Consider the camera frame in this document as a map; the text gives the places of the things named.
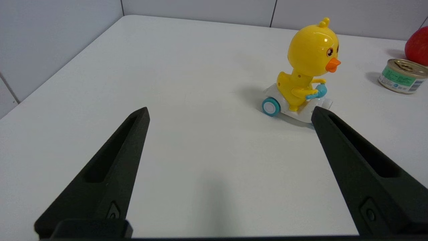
red apple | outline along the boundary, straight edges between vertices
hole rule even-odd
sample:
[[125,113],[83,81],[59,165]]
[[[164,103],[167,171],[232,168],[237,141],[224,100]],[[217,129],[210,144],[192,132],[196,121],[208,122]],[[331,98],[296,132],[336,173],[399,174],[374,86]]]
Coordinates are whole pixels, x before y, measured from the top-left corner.
[[428,26],[419,28],[407,41],[406,57],[421,65],[428,65]]

orange beak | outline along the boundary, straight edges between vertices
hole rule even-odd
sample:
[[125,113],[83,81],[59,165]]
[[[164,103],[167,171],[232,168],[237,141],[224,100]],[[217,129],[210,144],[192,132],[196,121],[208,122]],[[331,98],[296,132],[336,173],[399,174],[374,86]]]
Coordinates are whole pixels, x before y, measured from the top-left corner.
[[328,72],[332,72],[332,73],[334,73],[334,72],[336,72],[336,70],[337,70],[337,66],[338,66],[339,64],[341,64],[341,62],[340,62],[338,59],[336,59],[336,58],[332,58],[332,59],[327,63],[327,65],[325,66],[325,69],[326,69],[326,71],[328,71]]

tin can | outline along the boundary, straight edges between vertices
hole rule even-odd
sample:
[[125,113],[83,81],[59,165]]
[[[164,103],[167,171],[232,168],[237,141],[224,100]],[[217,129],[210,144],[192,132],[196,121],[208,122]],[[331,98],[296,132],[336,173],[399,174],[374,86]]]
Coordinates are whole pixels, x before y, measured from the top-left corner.
[[426,67],[408,60],[390,59],[378,81],[392,91],[413,94],[427,78]]

toy wheel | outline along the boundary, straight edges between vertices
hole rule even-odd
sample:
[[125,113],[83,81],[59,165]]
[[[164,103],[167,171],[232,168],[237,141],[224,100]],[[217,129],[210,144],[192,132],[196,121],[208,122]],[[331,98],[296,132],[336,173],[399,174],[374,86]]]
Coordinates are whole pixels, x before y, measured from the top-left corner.
[[279,103],[276,101],[276,99],[269,97],[263,101],[262,110],[269,116],[275,116],[279,113],[281,107],[279,106]]

barcode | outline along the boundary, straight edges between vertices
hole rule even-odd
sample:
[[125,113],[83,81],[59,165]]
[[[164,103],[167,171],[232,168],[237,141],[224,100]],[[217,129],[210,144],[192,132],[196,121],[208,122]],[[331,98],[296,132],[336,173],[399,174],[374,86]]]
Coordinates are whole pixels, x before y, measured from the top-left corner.
[[421,84],[424,82],[424,80],[417,80],[413,83],[412,87],[410,87],[409,92],[411,91],[416,91],[419,86],[421,86]]

